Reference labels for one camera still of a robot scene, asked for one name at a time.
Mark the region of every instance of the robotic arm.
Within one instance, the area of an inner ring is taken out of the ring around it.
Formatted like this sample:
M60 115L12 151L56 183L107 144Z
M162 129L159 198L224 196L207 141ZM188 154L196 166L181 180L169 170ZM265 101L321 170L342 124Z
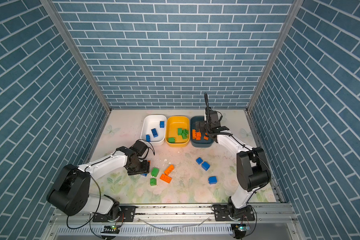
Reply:
M232 219L238 219L248 210L247 204L253 193L268 184L271 173L263 149L245 145L236 139L227 127L220 125L222 117L218 118L217 112L211 110L206 93L204 98L205 120L196 122L196 128L236 154L236 172L240 185L228 199L228 211ZM89 186L94 180L120 167L125 167L128 175L148 173L150 163L144 160L148 152L141 158L148 148L144 142L137 140L130 148L119 147L113 154L94 162L79 166L68 164L55 180L47 201L68 216L97 212L105 215L110 222L116 221L121 212L119 202L107 195L100 197L89 194Z

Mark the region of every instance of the plastic bin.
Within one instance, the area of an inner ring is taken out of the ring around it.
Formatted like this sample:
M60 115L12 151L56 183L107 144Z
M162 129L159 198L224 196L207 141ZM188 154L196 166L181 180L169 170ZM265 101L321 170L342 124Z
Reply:
M164 128L160 128L160 121L164 121ZM154 137L152 134L152 129L156 128L157 131L157 137ZM149 134L151 137L150 143L153 146L159 146L164 143L165 139L165 130L167 128L167 117L164 115L154 114L154 115L148 115L144 118L143 122L143 129L141 130L141 139L145 140L145 135Z
M212 144L213 144L213 139L211 137L209 137L208 140L205 140L204 139L204 136L205 136L205 132L204 131L201 131L202 133L202 139L201 140L196 140L196 139L192 139L192 129L195 129L196 128L196 122L197 121L203 121L204 120L204 116L194 116L193 118L191 118L191 121L190 121L190 125L191 125L191 137L190 137L190 140L191 140L191 144L193 147L210 147Z
M177 129L187 129L188 137L183 139L181 135L177 135ZM165 135L165 141L170 147L185 147L189 142L191 132L189 131L189 118L184 116L173 116L167 120L167 133ZM168 142L169 137L175 138L175 143Z

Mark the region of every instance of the dark blue bin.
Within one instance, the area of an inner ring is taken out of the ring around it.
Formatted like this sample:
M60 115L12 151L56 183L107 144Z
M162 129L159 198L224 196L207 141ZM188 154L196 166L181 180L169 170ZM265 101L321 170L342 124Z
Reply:
M190 120L190 140L191 143L194 147L210 147L213 143L213 139L209 138L208 140L205 140L203 137L205 136L205 132L202 132L202 139L201 140L196 140L196 139L192 139L192 129L195 129L196 127L196 122L197 121L203 121L204 120L204 116L194 116L193 118L191 118Z

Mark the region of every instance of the blue brick wall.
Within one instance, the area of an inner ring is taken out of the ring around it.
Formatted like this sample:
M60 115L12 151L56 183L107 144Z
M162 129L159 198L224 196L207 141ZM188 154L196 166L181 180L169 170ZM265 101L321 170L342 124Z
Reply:
M244 108L293 0L61 1L113 108Z
M0 239L41 237L46 191L105 114L40 2L0 1Z
M253 117L307 239L360 239L360 1L303 2Z

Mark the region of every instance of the floral tabletop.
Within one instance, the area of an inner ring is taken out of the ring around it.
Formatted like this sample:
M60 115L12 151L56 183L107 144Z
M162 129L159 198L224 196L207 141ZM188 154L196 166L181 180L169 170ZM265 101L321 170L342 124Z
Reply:
M255 146L250 127L242 110L220 110L223 114L222 126L243 142ZM106 127L96 146L91 161L99 159L120 146L130 147L140 138L144 118L150 114L165 116L182 115L189 118L203 115L203 110L113 110ZM128 176L125 168L110 172L97 183L102 194L109 195L122 204L154 204L154 203L209 203L227 202L237 186L236 156L225 147L213 143L208 148L196 148L189 143L186 147L169 147L166 143L155 146L155 156L150 151L150 170L157 167L160 171L156 186L150 186L150 173ZM205 171L196 159L201 157L210 164ZM171 172L172 181L168 184L160 180L169 165L174 165ZM216 176L217 184L210 185L208 177ZM90 191L97 193L95 184ZM250 199L250 202L275 202L273 191L268 184Z

